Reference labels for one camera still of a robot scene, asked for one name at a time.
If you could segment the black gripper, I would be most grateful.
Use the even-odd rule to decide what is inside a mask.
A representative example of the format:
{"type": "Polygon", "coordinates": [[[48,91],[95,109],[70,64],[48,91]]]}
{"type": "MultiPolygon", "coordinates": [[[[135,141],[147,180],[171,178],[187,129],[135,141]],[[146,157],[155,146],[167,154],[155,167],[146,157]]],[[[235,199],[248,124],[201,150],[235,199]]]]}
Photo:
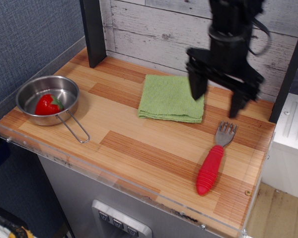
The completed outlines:
{"type": "Polygon", "coordinates": [[[245,39],[225,42],[213,38],[209,50],[189,48],[187,70],[193,99],[205,94],[211,80],[234,92],[229,118],[235,118],[249,100],[256,101],[264,78],[247,62],[248,48],[245,39]]]}

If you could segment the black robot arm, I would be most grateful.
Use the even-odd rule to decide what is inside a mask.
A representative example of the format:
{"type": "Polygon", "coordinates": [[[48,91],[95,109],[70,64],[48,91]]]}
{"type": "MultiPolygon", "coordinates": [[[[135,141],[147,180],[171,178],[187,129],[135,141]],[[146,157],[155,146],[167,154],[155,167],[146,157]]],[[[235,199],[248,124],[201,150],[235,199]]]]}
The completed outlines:
{"type": "Polygon", "coordinates": [[[233,92],[229,117],[235,118],[249,100],[256,100],[264,77],[247,61],[260,0],[212,0],[209,50],[189,48],[187,70],[194,100],[203,96],[208,81],[233,92]]]}

